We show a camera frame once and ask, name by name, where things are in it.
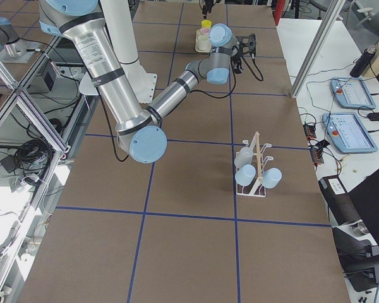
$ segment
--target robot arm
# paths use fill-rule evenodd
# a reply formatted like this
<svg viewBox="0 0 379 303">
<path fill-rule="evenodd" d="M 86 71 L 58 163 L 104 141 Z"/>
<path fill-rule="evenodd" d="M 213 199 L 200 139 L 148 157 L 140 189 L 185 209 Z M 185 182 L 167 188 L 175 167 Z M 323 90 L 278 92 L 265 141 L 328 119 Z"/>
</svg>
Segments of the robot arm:
<svg viewBox="0 0 379 303">
<path fill-rule="evenodd" d="M 0 51 L 4 48 L 10 57 L 17 58 L 27 51 L 25 43 L 20 40 L 8 19 L 0 17 Z"/>
<path fill-rule="evenodd" d="M 230 29 L 218 24 L 210 31 L 208 59 L 187 65 L 146 109 L 142 109 L 121 67 L 107 34 L 98 0 L 40 0 L 43 31 L 70 39 L 116 122 L 119 146 L 136 161 L 152 163 L 165 152 L 167 138 L 157 125 L 203 79 L 224 84 L 237 40 Z"/>
</svg>

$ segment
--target brown paper table surface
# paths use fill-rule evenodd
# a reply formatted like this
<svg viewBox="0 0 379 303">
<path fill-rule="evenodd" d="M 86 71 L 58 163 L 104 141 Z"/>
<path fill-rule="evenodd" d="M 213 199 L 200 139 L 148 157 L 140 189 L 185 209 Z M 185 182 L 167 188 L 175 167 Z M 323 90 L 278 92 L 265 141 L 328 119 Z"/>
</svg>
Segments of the brown paper table surface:
<svg viewBox="0 0 379 303">
<path fill-rule="evenodd" d="M 270 9 L 208 17 L 256 33 L 265 81 L 244 71 L 230 97 L 192 93 L 163 122 L 153 165 L 116 162 L 98 107 L 18 302 L 349 302 Z M 201 20 L 197 4 L 140 3 L 133 26 L 155 94 L 206 58 L 193 50 Z M 266 198 L 239 197 L 232 159 L 255 131 L 283 180 Z"/>
</svg>

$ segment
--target chair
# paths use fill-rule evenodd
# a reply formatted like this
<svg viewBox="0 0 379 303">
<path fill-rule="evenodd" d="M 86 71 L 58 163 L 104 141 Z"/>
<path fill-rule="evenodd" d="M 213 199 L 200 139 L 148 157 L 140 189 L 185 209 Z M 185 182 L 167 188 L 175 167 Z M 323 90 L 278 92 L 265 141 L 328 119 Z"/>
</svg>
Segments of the chair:
<svg viewBox="0 0 379 303">
<path fill-rule="evenodd" d="M 343 7 L 341 8 L 340 13 L 348 12 L 347 21 L 346 21 L 347 23 L 348 23 L 349 15 L 351 13 L 352 5 L 355 2 L 356 2 L 356 0 L 347 0 L 344 3 Z M 322 11 L 327 11 L 328 7 L 331 4 L 331 0 L 308 0 L 308 2 L 306 3 L 306 6 L 302 10 L 301 17 L 303 16 L 304 11 L 308 7 L 309 4 L 313 5 L 315 8 L 318 9 L 318 17 L 321 18 L 322 17 Z"/>
</svg>

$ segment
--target cup rack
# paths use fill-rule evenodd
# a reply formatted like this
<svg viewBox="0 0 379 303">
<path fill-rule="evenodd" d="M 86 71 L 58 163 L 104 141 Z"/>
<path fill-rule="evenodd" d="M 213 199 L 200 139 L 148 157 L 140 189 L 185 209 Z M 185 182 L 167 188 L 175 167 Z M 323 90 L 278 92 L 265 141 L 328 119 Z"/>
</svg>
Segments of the cup rack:
<svg viewBox="0 0 379 303">
<path fill-rule="evenodd" d="M 248 140 L 243 140 L 243 143 L 248 145 Z M 256 160 L 251 163 L 256 168 L 256 177 L 251 184 L 247 186 L 241 186 L 236 183 L 236 194 L 240 196 L 265 197 L 267 192 L 265 187 L 262 186 L 264 167 L 268 161 L 272 161 L 274 158 L 271 156 L 264 157 L 264 152 L 267 148 L 272 147 L 272 145 L 270 143 L 265 143 L 260 148 L 260 133 L 256 131 L 249 147 L 253 149 L 253 154 Z"/>
</svg>

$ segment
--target black water bottle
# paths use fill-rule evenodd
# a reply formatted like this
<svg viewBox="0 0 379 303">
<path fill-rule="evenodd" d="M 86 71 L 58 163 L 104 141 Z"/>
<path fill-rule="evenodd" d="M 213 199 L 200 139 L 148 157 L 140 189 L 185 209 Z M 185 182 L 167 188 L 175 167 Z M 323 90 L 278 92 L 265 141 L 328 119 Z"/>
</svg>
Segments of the black water bottle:
<svg viewBox="0 0 379 303">
<path fill-rule="evenodd" d="M 362 75 L 363 71 L 366 69 L 368 64 L 371 62 L 373 57 L 375 56 L 377 46 L 371 45 L 366 50 L 364 50 L 362 56 L 356 61 L 355 66 L 352 68 L 349 75 L 354 78 L 358 78 Z"/>
</svg>

